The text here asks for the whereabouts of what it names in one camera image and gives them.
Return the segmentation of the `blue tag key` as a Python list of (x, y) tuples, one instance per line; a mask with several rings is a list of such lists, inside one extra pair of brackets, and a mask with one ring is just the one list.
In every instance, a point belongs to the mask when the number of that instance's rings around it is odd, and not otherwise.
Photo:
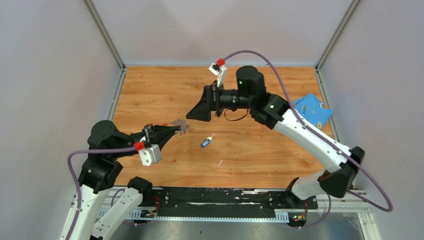
[(213, 140), (213, 138), (214, 138), (214, 136), (215, 136), (216, 134), (215, 133), (213, 133), (211, 136), (208, 136), (201, 144), (200, 144), (200, 147), (201, 148), (205, 148), (205, 147), (207, 147), (211, 142), (212, 142), (212, 140)]

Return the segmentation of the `keyring holder with red handle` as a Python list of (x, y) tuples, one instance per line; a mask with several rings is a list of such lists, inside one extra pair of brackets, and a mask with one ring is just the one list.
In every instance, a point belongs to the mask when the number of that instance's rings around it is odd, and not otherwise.
[(187, 120), (181, 118), (178, 118), (171, 122), (163, 123), (162, 125), (167, 127), (179, 127), (179, 130), (176, 130), (174, 133), (175, 137), (181, 136), (183, 133), (186, 133), (190, 128), (190, 125)]

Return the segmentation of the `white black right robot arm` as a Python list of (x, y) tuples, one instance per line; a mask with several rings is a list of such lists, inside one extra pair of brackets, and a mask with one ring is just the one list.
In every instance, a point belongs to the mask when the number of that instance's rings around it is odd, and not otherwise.
[(343, 198), (358, 173), (365, 152), (359, 146), (350, 148), (332, 139), (306, 119), (298, 118), (298, 112), (279, 95), (266, 90), (264, 75), (252, 65), (237, 69), (236, 89), (225, 89), (224, 66), (212, 64), (209, 68), (217, 80), (203, 88), (199, 102), (186, 114), (186, 118), (209, 122), (212, 112), (219, 117), (225, 110), (249, 110), (259, 124), (274, 130), (307, 150), (324, 167), (307, 177), (294, 178), (286, 188), (285, 201), (292, 209), (298, 209), (307, 198), (328, 194)]

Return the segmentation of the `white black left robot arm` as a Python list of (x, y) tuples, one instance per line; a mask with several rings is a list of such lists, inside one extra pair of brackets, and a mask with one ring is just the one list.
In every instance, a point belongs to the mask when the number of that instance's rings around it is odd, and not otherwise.
[(145, 125), (140, 132), (124, 133), (110, 120), (97, 122), (87, 139), (88, 149), (76, 150), (67, 157), (67, 165), (76, 187), (76, 202), (66, 220), (62, 240), (108, 240), (135, 207), (153, 204), (151, 219), (158, 213), (160, 199), (153, 184), (134, 177), (117, 202), (98, 218), (101, 207), (123, 169), (118, 159), (138, 155), (145, 167), (162, 159), (161, 151), (175, 135), (185, 133), (189, 124), (183, 119), (170, 123)]

